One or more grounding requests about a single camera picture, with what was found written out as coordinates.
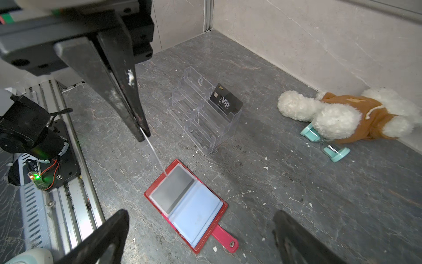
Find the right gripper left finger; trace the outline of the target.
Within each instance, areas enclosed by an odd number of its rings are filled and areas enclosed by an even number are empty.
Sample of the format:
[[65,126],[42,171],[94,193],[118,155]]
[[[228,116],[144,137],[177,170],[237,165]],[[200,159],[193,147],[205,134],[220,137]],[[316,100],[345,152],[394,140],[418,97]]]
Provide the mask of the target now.
[[126,210],[117,211],[58,264],[119,264],[130,227]]

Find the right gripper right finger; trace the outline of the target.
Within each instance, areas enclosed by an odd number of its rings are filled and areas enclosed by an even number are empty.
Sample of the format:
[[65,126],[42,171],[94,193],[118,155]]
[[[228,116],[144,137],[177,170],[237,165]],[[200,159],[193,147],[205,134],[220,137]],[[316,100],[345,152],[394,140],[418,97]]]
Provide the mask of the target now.
[[276,246],[284,264],[344,264],[345,261],[314,237],[287,212],[273,217]]

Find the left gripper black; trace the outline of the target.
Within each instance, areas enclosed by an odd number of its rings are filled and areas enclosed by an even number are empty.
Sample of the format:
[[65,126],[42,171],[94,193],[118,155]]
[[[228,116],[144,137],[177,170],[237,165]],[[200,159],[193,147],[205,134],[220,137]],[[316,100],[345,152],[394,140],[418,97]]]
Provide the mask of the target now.
[[[151,132],[139,98],[135,63],[153,54],[151,13],[152,1],[106,1],[20,22],[2,18],[1,60],[35,76],[72,68],[142,142]],[[115,81],[96,50],[100,46]]]

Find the red leather card holder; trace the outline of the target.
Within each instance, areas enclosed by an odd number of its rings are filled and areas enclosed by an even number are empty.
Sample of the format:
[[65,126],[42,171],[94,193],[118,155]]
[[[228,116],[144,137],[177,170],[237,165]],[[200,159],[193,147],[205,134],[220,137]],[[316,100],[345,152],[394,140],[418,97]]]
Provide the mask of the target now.
[[212,189],[204,184],[180,160],[175,159],[167,168],[167,174],[177,164],[183,165],[195,178],[196,182],[182,198],[171,214],[166,216],[151,201],[149,195],[164,179],[162,173],[144,192],[145,198],[156,208],[174,231],[183,239],[189,248],[199,254],[210,236],[213,236],[228,252],[235,253],[239,243],[231,234],[224,230],[219,221],[228,208],[228,204]]

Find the black VIP credit card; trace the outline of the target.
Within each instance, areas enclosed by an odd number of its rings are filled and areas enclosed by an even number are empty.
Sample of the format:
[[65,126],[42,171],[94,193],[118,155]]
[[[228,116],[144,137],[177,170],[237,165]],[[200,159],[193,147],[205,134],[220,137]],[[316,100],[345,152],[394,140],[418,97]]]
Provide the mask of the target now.
[[214,91],[211,93],[209,102],[221,110],[226,116],[230,114],[236,115],[244,105],[238,97],[220,83],[216,85]]

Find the clear acrylic organizer tray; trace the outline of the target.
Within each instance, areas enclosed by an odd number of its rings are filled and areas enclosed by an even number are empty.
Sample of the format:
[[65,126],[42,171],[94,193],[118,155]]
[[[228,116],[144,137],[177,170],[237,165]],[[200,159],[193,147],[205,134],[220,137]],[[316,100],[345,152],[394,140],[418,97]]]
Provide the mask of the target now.
[[235,134],[242,113],[227,116],[209,102],[215,87],[188,67],[168,99],[168,111],[205,156]]

